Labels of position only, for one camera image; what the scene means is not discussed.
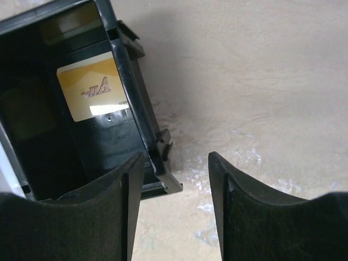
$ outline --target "black bin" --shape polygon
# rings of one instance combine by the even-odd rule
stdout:
[[[27,198],[58,198],[135,152],[142,198],[182,191],[137,39],[108,0],[56,0],[0,22],[0,141]]]

